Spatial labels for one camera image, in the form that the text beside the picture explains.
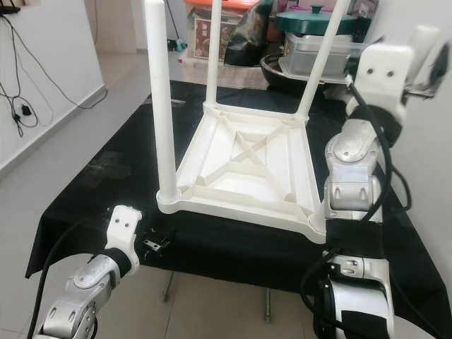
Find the green pot lid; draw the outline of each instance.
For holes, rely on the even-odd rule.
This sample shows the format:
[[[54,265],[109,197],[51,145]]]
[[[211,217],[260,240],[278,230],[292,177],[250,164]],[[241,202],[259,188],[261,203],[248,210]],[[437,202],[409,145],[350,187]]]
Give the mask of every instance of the green pot lid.
[[[309,11],[293,11],[276,15],[276,28],[296,35],[325,35],[331,13],[312,13]],[[342,18],[338,35],[351,35],[355,29],[356,18],[346,15]]]

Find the black band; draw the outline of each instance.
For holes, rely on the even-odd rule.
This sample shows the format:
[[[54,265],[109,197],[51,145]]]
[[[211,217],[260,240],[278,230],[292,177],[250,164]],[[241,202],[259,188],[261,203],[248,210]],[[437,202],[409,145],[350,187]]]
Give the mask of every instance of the black band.
[[[132,268],[132,263],[129,258],[120,249],[103,249],[99,254],[110,257],[115,263],[118,264],[121,278],[124,277]]]
[[[396,118],[385,109],[372,105],[369,105],[369,107],[375,114],[375,117],[379,121],[381,127],[383,127],[383,132],[389,142],[389,145],[393,147],[398,137],[400,136],[402,125],[400,125]],[[367,114],[366,109],[358,106],[350,115],[349,119],[361,119],[369,121],[369,115]]]
[[[329,277],[324,277],[318,282],[314,298],[314,307],[329,319],[336,319],[333,288]],[[322,320],[314,313],[314,332],[319,339],[335,339],[336,327]]]
[[[386,319],[373,314],[356,311],[342,311],[342,322],[351,328],[358,328],[361,332],[371,334],[372,338],[389,339]],[[356,336],[345,332],[347,339],[354,339]]]
[[[342,249],[347,256],[383,259],[381,224],[360,220],[329,219],[326,221],[326,246]]]

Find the table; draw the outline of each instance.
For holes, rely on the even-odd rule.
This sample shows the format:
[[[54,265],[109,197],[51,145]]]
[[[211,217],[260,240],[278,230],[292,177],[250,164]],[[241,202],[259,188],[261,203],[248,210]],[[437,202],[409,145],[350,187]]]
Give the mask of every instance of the table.
[[[177,165],[202,116],[204,85],[172,82],[174,145]],[[299,97],[263,90],[219,88],[218,102],[256,109],[295,112]],[[155,202],[158,190],[151,104],[141,105],[77,177],[46,209],[37,230],[26,276],[42,264],[58,237],[70,225],[87,220],[71,233],[55,257],[97,253],[106,243],[108,207],[119,204],[145,212],[136,248],[141,264],[212,278],[299,292],[306,269],[323,246],[302,234],[236,220],[179,211],[162,214]],[[328,169],[323,150],[345,120],[345,104],[317,96],[307,124],[319,194]],[[400,202],[394,193],[384,211]],[[412,303],[445,338],[452,338],[447,292],[432,260],[407,215],[385,223],[384,249],[394,278]],[[169,246],[155,255],[142,246],[146,237],[166,237]],[[395,313],[419,327],[419,319],[393,289]]]

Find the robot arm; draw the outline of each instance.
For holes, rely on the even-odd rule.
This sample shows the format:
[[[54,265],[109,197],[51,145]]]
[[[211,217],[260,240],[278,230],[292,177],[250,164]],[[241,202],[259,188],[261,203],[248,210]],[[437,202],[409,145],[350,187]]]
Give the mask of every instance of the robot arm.
[[[436,31],[418,28],[417,33],[436,34]],[[414,93],[413,88],[421,86],[413,86],[412,82],[426,55],[422,54],[420,65],[413,66],[419,62],[413,48],[408,46],[376,44],[362,53],[355,89],[371,107],[390,146],[400,135],[406,96],[433,97],[446,72],[447,58],[445,45],[429,85],[420,94]],[[382,249],[381,207],[369,221],[362,222],[381,194],[381,185],[373,175],[381,144],[367,116],[367,107],[358,102],[355,98],[350,101],[349,119],[325,150],[330,172],[323,202],[326,245],[341,251],[325,261],[326,274],[320,280],[322,288],[315,302],[336,325],[356,328],[365,334],[363,338],[394,338],[389,264]],[[324,317],[314,316],[314,328],[319,338],[346,338],[343,330],[333,321],[324,321]]]
[[[114,208],[105,250],[68,279],[34,339],[86,339],[90,335],[112,290],[139,268],[134,242],[141,218],[141,212],[133,208]]]

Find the white plastic stool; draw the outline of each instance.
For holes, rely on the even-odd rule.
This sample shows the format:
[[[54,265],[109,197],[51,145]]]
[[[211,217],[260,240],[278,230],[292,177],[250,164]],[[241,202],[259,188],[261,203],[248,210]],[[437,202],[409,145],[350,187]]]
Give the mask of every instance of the white plastic stool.
[[[145,0],[155,144],[164,213],[190,210],[304,234],[325,242],[306,134],[309,109],[340,20],[350,0],[338,0],[295,114],[216,102],[221,0],[213,1],[203,118],[176,172],[163,0]]]

